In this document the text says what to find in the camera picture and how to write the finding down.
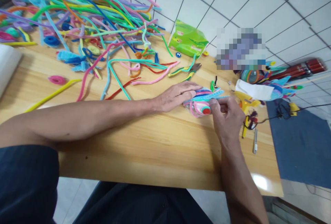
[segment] wooden table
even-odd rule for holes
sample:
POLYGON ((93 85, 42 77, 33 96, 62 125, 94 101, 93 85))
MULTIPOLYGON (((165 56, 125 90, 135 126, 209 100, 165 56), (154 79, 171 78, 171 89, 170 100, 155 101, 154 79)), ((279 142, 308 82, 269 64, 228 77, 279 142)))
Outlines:
MULTIPOLYGON (((38 32, 32 39, 39 42, 38 32)), ((152 48, 158 51, 160 63, 178 60, 175 51, 170 57, 163 41, 151 38, 152 48)), ((76 45, 67 42, 77 52, 76 45)), ((0 99, 0 122, 23 113, 60 86, 48 81, 51 75, 68 79, 81 79, 83 72, 72 72, 71 66, 56 60, 56 50, 40 45, 21 48, 24 54, 3 97, 0 99)), ((131 58, 133 52, 127 48, 131 58)), ((122 50, 113 58, 125 59, 122 50)), ((188 66, 192 58, 182 54, 179 66, 188 66)), ((192 81, 210 87, 218 76, 217 86, 230 95, 237 76, 232 71, 218 71, 212 57, 201 57, 200 70, 192 81)), ((106 63, 100 62, 102 80, 88 76, 84 100, 99 100, 107 79, 106 63)), ((127 70, 118 62, 114 69, 122 83, 130 80, 127 70)), ((152 85, 129 85, 127 91, 135 100, 153 98, 187 75, 165 77, 152 85)), ((147 68, 141 72, 143 81, 159 77, 147 68)), ((42 108, 76 101, 81 83, 56 96, 42 108)), ((119 88, 112 76, 107 96, 119 88)), ((116 99, 126 99, 123 92, 116 99)), ((256 108, 259 120, 268 117, 266 107, 256 108)), ((253 154, 254 131, 248 131, 245 139, 240 138, 241 148, 248 168, 263 195, 283 196, 278 165, 271 136, 269 121, 258 126, 258 152, 253 154)), ((140 118, 119 128, 106 131, 86 141, 62 143, 59 151, 60 175, 84 179, 95 179, 135 184, 148 184, 190 189, 222 190, 220 181, 221 146, 214 133, 211 116, 193 117, 179 106, 170 113, 140 118)))

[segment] red cylinder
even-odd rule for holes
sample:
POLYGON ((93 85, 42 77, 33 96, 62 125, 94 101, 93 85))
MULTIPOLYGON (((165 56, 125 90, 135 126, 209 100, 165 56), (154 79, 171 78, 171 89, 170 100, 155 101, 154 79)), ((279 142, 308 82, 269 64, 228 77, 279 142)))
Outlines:
POLYGON ((296 79, 302 79, 311 77, 313 74, 326 71, 327 67, 318 58, 308 60, 306 62, 302 62, 287 68, 284 72, 278 73, 276 75, 272 75, 269 80, 273 79, 282 79, 286 76, 291 76, 289 81, 293 81, 296 79))

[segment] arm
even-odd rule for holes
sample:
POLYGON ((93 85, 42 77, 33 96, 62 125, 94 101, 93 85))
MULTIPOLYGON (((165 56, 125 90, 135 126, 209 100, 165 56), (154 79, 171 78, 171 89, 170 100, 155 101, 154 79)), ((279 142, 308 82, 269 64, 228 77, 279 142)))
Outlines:
POLYGON ((0 125, 0 147, 86 139, 144 115, 168 112, 201 88, 184 81, 153 99, 68 103, 20 114, 0 125))
POLYGON ((239 132, 245 114, 232 97, 212 99, 210 103, 214 128, 222 146, 221 176, 231 222, 269 223, 262 196, 241 152, 239 132))

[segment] wooden stick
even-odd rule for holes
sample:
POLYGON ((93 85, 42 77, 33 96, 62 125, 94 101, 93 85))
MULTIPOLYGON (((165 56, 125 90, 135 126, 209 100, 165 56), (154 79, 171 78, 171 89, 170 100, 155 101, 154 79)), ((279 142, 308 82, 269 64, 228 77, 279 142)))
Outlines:
POLYGON ((302 84, 306 84, 306 83, 313 82, 313 81, 320 80, 322 78, 327 78, 327 77, 331 77, 331 74, 327 75, 327 76, 320 77, 320 78, 308 80, 307 82, 289 84, 289 85, 286 85, 285 87, 287 88, 287 87, 291 87, 291 86, 302 85, 302 84))

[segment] forearm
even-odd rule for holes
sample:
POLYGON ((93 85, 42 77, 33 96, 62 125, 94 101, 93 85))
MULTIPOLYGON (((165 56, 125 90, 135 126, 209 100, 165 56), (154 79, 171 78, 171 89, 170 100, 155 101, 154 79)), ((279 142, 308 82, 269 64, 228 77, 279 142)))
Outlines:
POLYGON ((0 126, 0 147, 82 140, 159 110, 151 99, 68 103, 17 115, 0 126))
POLYGON ((262 196, 241 152, 240 142, 222 145, 222 182, 231 220, 236 223, 268 223, 262 196))

